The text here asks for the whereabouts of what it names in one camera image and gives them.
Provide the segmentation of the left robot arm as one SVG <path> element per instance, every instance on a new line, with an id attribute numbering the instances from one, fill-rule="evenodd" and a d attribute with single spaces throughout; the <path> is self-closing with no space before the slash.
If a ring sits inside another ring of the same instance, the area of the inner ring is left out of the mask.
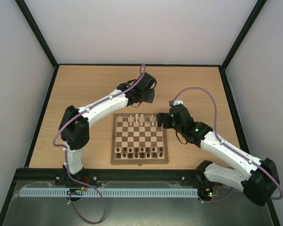
<path id="1" fill-rule="evenodd" d="M 60 146 L 66 154 L 64 165 L 70 174 L 83 169 L 83 147 L 89 142 L 90 127 L 116 110 L 135 103 L 152 103 L 156 84 L 152 75 L 143 72 L 138 79 L 121 83 L 98 101 L 80 108 L 71 105 L 65 110 L 53 145 L 59 146 L 56 140 L 60 136 L 63 141 Z"/>

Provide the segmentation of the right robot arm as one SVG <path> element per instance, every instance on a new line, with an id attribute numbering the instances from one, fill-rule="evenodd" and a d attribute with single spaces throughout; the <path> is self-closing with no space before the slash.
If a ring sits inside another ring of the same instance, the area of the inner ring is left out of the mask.
<path id="1" fill-rule="evenodd" d="M 183 104 L 174 105 L 168 113 L 156 115 L 158 126 L 174 129 L 186 143 L 196 145 L 222 159 L 229 168 L 203 161 L 195 177 L 203 185 L 217 182 L 244 193 L 254 204 L 264 206 L 280 184 L 275 163 L 261 160 L 222 139 L 203 122 L 194 121 Z"/>

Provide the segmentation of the wooden chess board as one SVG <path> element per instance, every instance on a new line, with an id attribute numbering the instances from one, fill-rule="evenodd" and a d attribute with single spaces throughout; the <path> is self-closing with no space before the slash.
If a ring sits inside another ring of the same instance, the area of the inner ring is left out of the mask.
<path id="1" fill-rule="evenodd" d="M 157 118 L 155 113 L 138 113 L 139 115 L 139 125 L 135 125 L 135 115 L 136 113 L 116 113 L 113 117 L 113 135 L 112 135 L 112 147 L 111 147 L 111 164 L 112 165 L 144 165 L 144 164 L 168 164 L 168 147 L 167 147 L 167 136 L 166 130 L 162 127 L 158 127 Z M 135 148 L 138 148 L 138 158 L 135 158 Z M 140 153 L 144 153 L 144 158 L 140 157 Z M 156 158 L 152 157 L 152 153 L 156 153 Z"/>

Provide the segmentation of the black aluminium rail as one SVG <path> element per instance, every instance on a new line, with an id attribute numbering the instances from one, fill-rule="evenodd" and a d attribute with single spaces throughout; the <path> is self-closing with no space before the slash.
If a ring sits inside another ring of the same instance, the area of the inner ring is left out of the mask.
<path id="1" fill-rule="evenodd" d="M 17 169 L 14 178 L 28 180 L 57 180 L 68 177 L 64 169 Z M 83 169 L 73 178 L 91 184 L 105 181 L 170 181 L 204 184 L 207 180 L 199 169 Z"/>

